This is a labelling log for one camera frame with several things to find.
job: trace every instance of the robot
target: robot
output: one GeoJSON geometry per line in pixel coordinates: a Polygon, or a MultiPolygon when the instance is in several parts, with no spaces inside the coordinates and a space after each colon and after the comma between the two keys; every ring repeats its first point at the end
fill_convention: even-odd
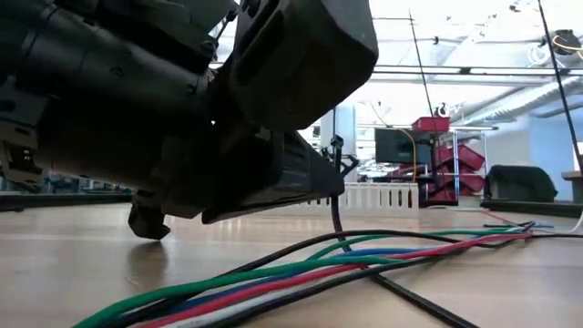
{"type": "Polygon", "coordinates": [[[49,170],[128,186],[129,227],[154,240],[166,215],[343,193],[296,131],[373,73],[367,0],[2,0],[0,31],[2,175],[28,190],[49,170]]]}

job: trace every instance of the light wood floor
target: light wood floor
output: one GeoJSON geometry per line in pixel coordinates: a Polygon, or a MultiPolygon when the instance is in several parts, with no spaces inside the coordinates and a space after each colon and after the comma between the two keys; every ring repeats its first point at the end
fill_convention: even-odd
{"type": "MultiPolygon", "coordinates": [[[[120,299],[209,278],[284,246],[330,232],[329,218],[251,216],[203,226],[170,219],[162,242],[135,238],[128,206],[0,214],[0,326],[67,327],[120,299]]],[[[514,220],[532,217],[510,215],[514,220]]],[[[568,219],[538,218],[559,226],[568,219]]],[[[347,218],[346,229],[478,228],[483,214],[423,211],[421,219],[347,218]]],[[[429,245],[394,239],[373,246],[429,245]]],[[[314,248],[286,261],[304,259],[314,248]]],[[[583,241],[517,242],[432,267],[389,274],[483,327],[583,327],[583,241]]],[[[389,292],[361,281],[264,315],[249,327],[440,327],[389,292]]]]}

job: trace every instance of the wire bundle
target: wire bundle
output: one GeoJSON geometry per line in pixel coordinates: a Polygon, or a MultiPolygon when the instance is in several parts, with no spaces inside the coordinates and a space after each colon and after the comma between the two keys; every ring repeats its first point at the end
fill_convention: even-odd
{"type": "Polygon", "coordinates": [[[233,327],[267,311],[380,272],[439,261],[445,256],[454,255],[470,247],[497,249],[517,239],[553,236],[534,235],[531,232],[526,232],[531,227],[532,224],[513,229],[481,231],[415,233],[377,230],[331,233],[292,245],[287,249],[245,265],[242,270],[238,269],[235,272],[202,282],[146,292],[115,303],[87,318],[76,327],[119,327],[145,321],[150,321],[142,326],[145,328],[233,327]],[[460,241],[448,238],[447,235],[471,235],[476,238],[460,241]],[[305,247],[322,241],[351,236],[357,238],[328,246],[313,254],[306,261],[259,269],[264,264],[305,247]],[[362,249],[326,257],[331,252],[352,244],[390,237],[422,238],[450,242],[451,244],[426,249],[362,249]],[[200,292],[247,281],[253,282],[238,285],[227,291],[193,298],[200,292]],[[170,306],[160,307],[160,300],[163,299],[166,301],[162,302],[166,302],[170,306]]]}

